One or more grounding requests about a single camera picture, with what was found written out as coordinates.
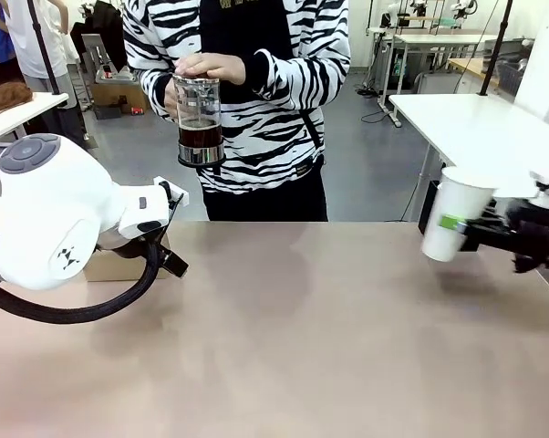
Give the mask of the person's right hand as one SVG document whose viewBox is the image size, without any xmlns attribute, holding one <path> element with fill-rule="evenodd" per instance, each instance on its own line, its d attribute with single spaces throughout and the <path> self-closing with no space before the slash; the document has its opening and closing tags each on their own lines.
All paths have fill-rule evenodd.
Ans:
<svg viewBox="0 0 549 438">
<path fill-rule="evenodd" d="M 177 106 L 177 92 L 175 90 L 173 82 L 170 81 L 165 87 L 164 107 L 166 112 L 168 113 L 168 116 L 172 120 L 178 119 Z"/>
</svg>

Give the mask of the person's left hand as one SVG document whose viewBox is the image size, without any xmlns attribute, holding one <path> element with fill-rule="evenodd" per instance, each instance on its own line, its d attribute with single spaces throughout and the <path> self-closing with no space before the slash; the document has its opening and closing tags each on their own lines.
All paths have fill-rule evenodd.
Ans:
<svg viewBox="0 0 549 438">
<path fill-rule="evenodd" d="M 186 78 L 215 78 L 241 86 L 246 81 L 243 61 L 236 56 L 195 53 L 175 62 L 175 73 Z"/>
</svg>

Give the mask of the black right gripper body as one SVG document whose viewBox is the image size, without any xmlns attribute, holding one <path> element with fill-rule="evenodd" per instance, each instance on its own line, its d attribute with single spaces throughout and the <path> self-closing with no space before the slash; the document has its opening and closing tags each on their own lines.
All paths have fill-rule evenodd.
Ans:
<svg viewBox="0 0 549 438">
<path fill-rule="evenodd" d="M 532 200 L 512 200 L 506 210 L 513 231 L 515 272 L 523 274 L 540 265 L 549 266 L 549 208 Z"/>
</svg>

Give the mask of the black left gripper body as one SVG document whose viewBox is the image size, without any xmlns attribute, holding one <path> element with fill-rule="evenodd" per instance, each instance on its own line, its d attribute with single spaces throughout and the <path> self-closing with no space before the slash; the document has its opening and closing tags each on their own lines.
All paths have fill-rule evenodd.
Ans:
<svg viewBox="0 0 549 438">
<path fill-rule="evenodd" d="M 116 230 L 107 231 L 98 239 L 94 252 L 94 278 L 139 279 L 146 264 L 147 243 L 155 244 L 160 253 L 161 264 L 156 277 L 182 278 L 189 265 L 171 250 L 167 230 L 165 225 L 132 240 L 122 237 Z"/>
</svg>

